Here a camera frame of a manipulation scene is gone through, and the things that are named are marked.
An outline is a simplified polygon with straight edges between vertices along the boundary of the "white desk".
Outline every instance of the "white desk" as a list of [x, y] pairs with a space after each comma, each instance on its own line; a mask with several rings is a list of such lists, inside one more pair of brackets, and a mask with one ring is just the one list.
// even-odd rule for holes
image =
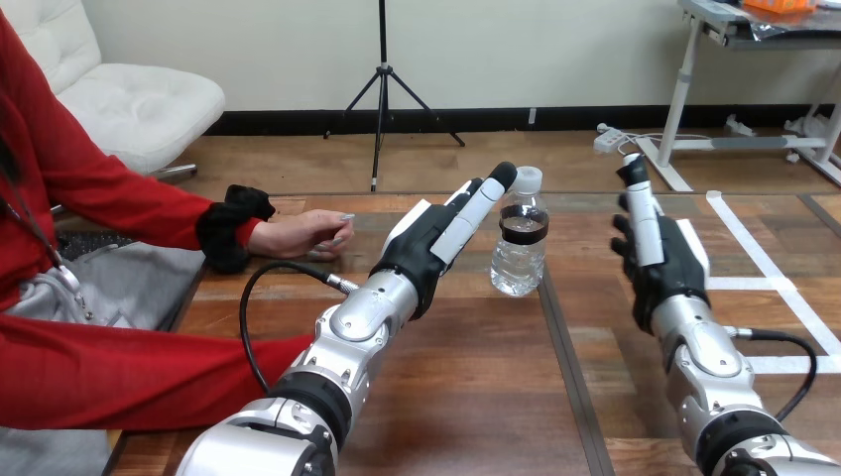
[[[637, 140], [640, 149], [648, 156], [663, 180], [673, 190], [692, 191], [692, 187], [671, 165], [672, 151], [713, 151], [746, 149], [790, 149], [797, 151], [820, 172], [841, 185], [841, 170], [833, 164], [832, 149], [841, 135], [841, 97], [835, 101], [835, 110], [825, 129], [825, 137], [727, 137], [702, 140], [675, 140], [680, 116], [686, 104], [686, 95], [692, 81], [697, 58], [698, 42], [702, 35], [716, 44], [731, 50], [834, 50], [841, 49], [841, 37], [836, 38], [780, 38], [757, 42], [750, 31], [750, 23], [740, 9], [712, 0], [678, 0], [683, 7], [684, 20], [690, 24], [689, 44], [683, 57], [683, 66], [677, 75], [677, 86], [668, 110], [668, 119], [658, 148], [649, 138]], [[834, 82], [841, 73], [836, 72]]]

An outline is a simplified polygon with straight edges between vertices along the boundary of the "white chair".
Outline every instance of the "white chair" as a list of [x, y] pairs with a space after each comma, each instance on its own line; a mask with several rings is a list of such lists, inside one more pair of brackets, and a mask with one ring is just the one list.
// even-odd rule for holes
[[81, 0], [0, 0], [0, 9], [103, 152], [144, 175], [195, 174], [195, 166], [164, 167], [221, 116], [216, 83], [165, 67], [103, 64]]

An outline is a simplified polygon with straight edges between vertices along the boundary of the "white wall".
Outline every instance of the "white wall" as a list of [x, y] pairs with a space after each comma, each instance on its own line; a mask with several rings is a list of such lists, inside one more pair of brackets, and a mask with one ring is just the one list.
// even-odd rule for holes
[[[675, 0], [387, 3], [390, 63], [437, 108], [668, 104], [688, 32]], [[344, 108], [379, 63], [376, 0], [84, 4], [106, 61], [203, 74], [229, 110]], [[695, 104], [810, 102], [839, 59], [701, 43]]]

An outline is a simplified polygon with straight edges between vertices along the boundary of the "lanyard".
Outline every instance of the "lanyard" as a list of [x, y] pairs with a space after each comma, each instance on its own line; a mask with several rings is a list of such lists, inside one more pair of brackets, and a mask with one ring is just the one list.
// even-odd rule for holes
[[44, 247], [47, 249], [47, 254], [50, 256], [50, 261], [53, 262], [53, 267], [59, 271], [58, 279], [61, 283], [73, 294], [73, 299], [78, 303], [79, 307], [81, 307], [82, 313], [84, 314], [84, 318], [90, 320], [93, 318], [93, 312], [91, 312], [87, 308], [87, 304], [84, 302], [84, 297], [81, 295], [81, 283], [79, 282], [78, 278], [73, 274], [73, 272], [65, 266], [61, 261], [61, 256], [59, 252], [56, 251], [56, 248], [53, 247], [53, 244], [50, 243], [50, 240], [47, 238], [47, 235], [44, 233], [44, 230], [41, 229], [41, 226], [38, 224], [38, 221], [35, 219], [35, 216], [32, 214], [32, 211], [27, 206], [26, 201], [24, 201], [23, 196], [21, 195], [20, 191], [15, 187], [12, 183], [12, 179], [6, 174], [6, 171], [2, 171], [3, 177], [6, 179], [6, 183], [9, 184], [9, 188], [12, 189], [12, 193], [15, 194], [15, 199], [17, 200], [18, 204], [21, 208], [24, 209], [24, 213], [26, 214], [27, 218], [25, 219], [21, 216], [20, 213], [12, 206], [11, 203], [4, 200], [0, 197], [0, 203], [5, 204], [6, 212], [14, 218], [21, 226], [23, 226], [28, 232], [32, 233], [33, 236], [38, 238]]

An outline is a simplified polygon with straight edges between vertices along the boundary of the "black baseboard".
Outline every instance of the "black baseboard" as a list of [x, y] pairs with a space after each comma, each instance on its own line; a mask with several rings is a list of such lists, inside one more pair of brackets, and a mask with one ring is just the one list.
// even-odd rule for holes
[[[680, 127], [723, 127], [727, 116], [736, 114], [750, 127], [781, 127], [786, 120], [803, 116], [808, 105], [714, 105], [686, 106]], [[827, 117], [831, 105], [821, 107]], [[387, 133], [442, 132], [422, 110], [394, 110]], [[604, 122], [620, 129], [662, 128], [668, 106], [540, 107], [535, 123], [529, 124], [530, 108], [443, 109], [438, 114], [455, 132], [496, 131], [581, 131], [595, 130]], [[210, 136], [320, 136], [342, 115], [342, 111], [231, 111], [222, 114], [207, 132]], [[348, 114], [333, 134], [373, 134], [377, 111], [361, 110]]]

